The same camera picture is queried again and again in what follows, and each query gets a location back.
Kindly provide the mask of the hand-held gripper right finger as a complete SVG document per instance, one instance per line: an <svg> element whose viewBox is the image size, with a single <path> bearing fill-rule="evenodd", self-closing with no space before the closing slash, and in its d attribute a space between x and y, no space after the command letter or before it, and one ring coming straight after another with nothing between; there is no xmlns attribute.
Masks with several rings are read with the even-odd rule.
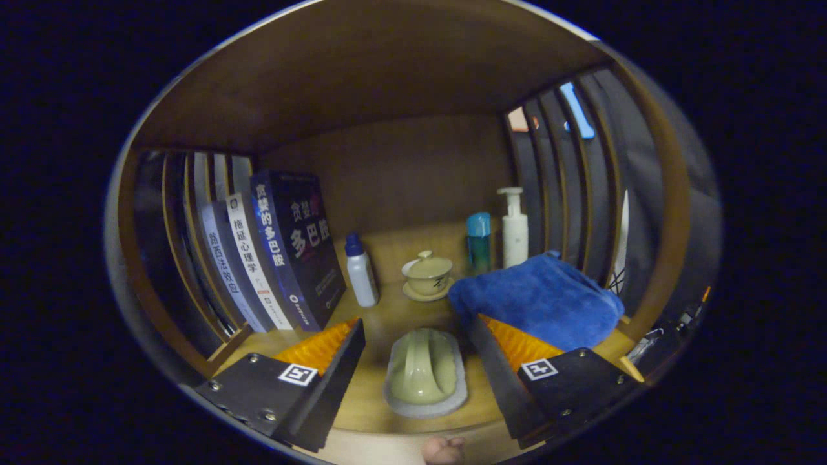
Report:
<svg viewBox="0 0 827 465"><path fill-rule="evenodd" d="M481 357L509 435L520 448L552 448L605 420L647 387L635 366L610 362L589 348L535 356L512 367L484 322L473 318L470 341Z"/></svg>

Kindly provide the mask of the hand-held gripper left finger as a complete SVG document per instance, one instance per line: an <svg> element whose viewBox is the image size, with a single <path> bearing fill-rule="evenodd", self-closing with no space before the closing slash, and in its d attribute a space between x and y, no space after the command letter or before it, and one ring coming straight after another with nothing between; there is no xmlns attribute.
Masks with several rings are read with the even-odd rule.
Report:
<svg viewBox="0 0 827 465"><path fill-rule="evenodd" d="M276 357L248 353L195 391L260 435L311 452L325 446L366 345L360 318Z"/></svg>

